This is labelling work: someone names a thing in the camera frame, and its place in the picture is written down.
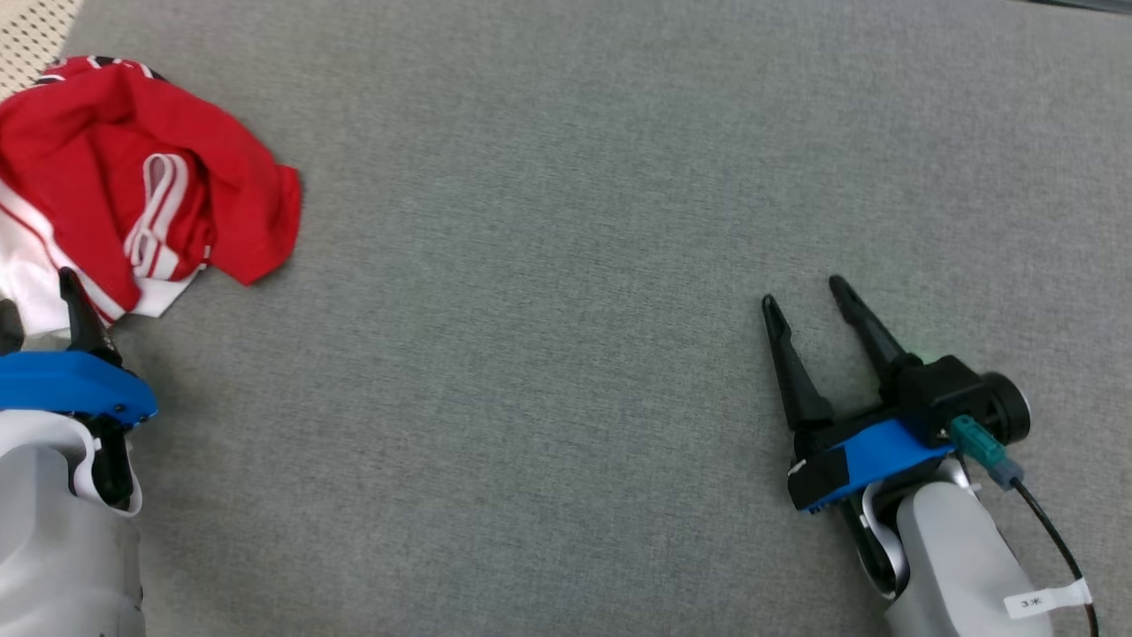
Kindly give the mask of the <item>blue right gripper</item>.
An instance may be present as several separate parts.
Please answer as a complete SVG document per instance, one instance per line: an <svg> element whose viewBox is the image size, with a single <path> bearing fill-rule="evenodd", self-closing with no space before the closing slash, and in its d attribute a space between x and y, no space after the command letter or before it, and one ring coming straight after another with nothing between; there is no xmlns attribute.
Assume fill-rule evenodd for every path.
<svg viewBox="0 0 1132 637"><path fill-rule="evenodd" d="M893 386L908 368L923 365L921 358L903 348L844 277L832 275L829 287L882 387ZM921 444L897 418L864 427L842 441L820 441L818 434L832 431L831 403L817 390L794 347L792 330L774 295L761 299L761 315L784 419L795 433L796 460L787 474L787 489L796 510L816 513L877 481L954 451L950 441L937 447Z"/></svg>

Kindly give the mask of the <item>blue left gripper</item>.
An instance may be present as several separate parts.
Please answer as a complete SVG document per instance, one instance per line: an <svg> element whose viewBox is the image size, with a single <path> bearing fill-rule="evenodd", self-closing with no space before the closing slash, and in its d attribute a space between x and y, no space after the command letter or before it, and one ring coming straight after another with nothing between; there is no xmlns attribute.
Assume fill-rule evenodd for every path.
<svg viewBox="0 0 1132 637"><path fill-rule="evenodd" d="M1 408L108 415L139 424L158 413L149 384L121 368L122 358L69 267L59 270L69 319L68 351L20 351L1 358Z"/></svg>

